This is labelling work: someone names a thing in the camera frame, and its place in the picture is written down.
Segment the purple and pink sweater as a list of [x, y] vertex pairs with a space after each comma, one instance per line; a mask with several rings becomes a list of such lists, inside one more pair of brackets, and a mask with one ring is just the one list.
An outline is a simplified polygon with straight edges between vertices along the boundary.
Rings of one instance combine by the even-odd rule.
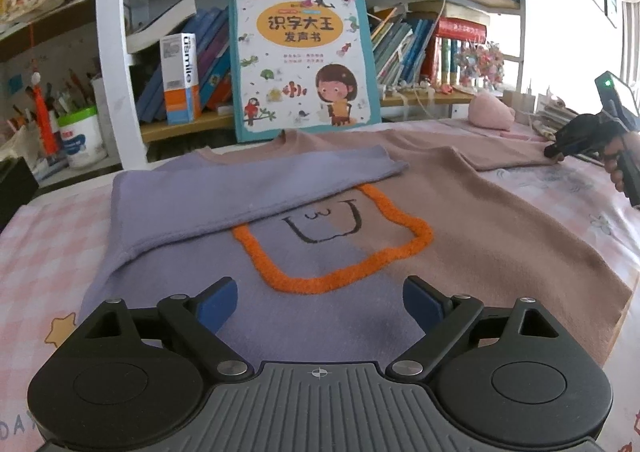
[[544, 164], [539, 143], [417, 131], [285, 131], [194, 152], [113, 183], [104, 300], [152, 307], [225, 276], [238, 303], [221, 339], [253, 364], [389, 364], [420, 339], [402, 304], [418, 276], [488, 306], [539, 300], [603, 362], [630, 288], [562, 224], [485, 172]]

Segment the colourful flower ornament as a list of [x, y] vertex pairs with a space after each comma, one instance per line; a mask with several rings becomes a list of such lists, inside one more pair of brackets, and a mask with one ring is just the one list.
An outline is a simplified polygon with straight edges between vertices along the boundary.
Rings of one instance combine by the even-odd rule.
[[459, 49], [456, 62], [462, 86], [497, 90], [503, 85], [504, 56], [495, 42], [466, 42]]

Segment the red orange tassel ornament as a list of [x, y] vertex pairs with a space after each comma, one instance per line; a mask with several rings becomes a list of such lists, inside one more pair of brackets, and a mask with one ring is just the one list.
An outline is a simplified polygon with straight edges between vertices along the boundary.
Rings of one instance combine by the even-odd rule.
[[32, 60], [32, 91], [34, 92], [37, 123], [40, 131], [40, 139], [46, 157], [52, 156], [58, 152], [58, 144], [56, 143], [54, 133], [51, 128], [49, 111], [40, 87], [41, 76], [37, 68], [36, 60]]

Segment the blue books left stack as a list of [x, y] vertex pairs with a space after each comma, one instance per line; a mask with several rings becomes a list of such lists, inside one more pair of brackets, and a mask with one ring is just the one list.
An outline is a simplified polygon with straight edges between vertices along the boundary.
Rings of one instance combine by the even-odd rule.
[[[179, 30], [179, 33], [195, 35], [199, 80], [204, 78], [207, 49], [220, 32], [228, 30], [228, 16], [229, 11], [227, 8], [198, 9], [196, 15], [188, 19]], [[137, 98], [136, 110], [140, 123], [152, 123], [153, 120], [164, 120], [166, 118], [160, 65], [157, 65], [145, 84], [140, 97]]]

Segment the stack of papers and books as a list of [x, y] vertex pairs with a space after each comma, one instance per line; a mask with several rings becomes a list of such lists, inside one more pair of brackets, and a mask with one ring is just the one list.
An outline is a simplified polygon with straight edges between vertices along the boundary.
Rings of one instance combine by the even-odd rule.
[[540, 94], [535, 112], [529, 115], [529, 125], [542, 138], [554, 141], [555, 134], [577, 116], [562, 99]]

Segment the black box at left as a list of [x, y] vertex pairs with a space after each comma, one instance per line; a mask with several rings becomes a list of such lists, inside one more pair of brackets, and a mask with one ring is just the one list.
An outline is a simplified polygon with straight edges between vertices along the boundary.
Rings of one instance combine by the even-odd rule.
[[0, 170], [0, 231], [9, 224], [17, 211], [29, 203], [39, 184], [23, 157], [1, 161]]

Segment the row of leaning books right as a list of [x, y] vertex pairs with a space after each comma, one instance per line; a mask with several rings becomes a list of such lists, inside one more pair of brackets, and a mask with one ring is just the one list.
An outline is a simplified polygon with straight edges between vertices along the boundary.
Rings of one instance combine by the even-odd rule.
[[439, 87], [459, 83], [456, 55], [466, 42], [486, 42], [489, 18], [455, 4], [441, 9], [435, 1], [373, 12], [369, 23], [380, 86]]

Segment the white orange usmile box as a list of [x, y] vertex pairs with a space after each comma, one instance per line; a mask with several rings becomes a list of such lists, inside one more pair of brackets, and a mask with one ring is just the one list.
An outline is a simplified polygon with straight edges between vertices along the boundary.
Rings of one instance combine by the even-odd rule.
[[160, 68], [168, 125], [193, 123], [202, 110], [195, 35], [164, 37], [160, 41]]

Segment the children's picture book teal border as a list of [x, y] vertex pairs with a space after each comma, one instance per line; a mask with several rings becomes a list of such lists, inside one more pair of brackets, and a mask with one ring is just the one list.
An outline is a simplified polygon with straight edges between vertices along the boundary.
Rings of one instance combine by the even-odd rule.
[[381, 120], [365, 0], [229, 0], [239, 142]]

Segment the white tub green lid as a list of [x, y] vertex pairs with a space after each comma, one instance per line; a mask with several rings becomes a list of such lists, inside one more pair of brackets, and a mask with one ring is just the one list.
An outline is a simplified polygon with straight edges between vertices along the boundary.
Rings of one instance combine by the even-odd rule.
[[70, 168], [89, 167], [107, 158], [95, 106], [60, 116], [58, 131]]

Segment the pink checkered tablecloth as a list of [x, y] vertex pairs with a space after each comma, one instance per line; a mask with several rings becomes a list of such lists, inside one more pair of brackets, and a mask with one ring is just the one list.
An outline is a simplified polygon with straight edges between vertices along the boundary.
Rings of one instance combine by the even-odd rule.
[[[359, 134], [384, 132], [386, 138], [411, 139], [453, 146], [463, 155], [509, 158], [516, 152], [541, 154], [542, 143], [532, 134], [483, 130], [465, 120], [424, 120], [384, 124], [338, 134], [355, 142]], [[612, 358], [606, 372], [613, 373], [616, 400], [605, 425], [606, 450], [639, 446], [639, 429], [629, 426], [639, 409], [639, 383], [632, 380], [639, 366], [639, 212], [613, 191], [604, 170], [583, 160], [542, 166], [499, 165], [482, 170], [483, 177], [514, 193], [559, 221], [591, 245], [621, 280], [634, 291], [616, 331]], [[114, 175], [69, 186], [36, 198], [21, 207], [1, 235], [1, 451], [35, 451], [42, 439], [26, 409], [28, 381], [70, 334], [64, 322], [61, 340], [50, 342], [54, 319], [77, 314], [90, 280], [103, 258]]]

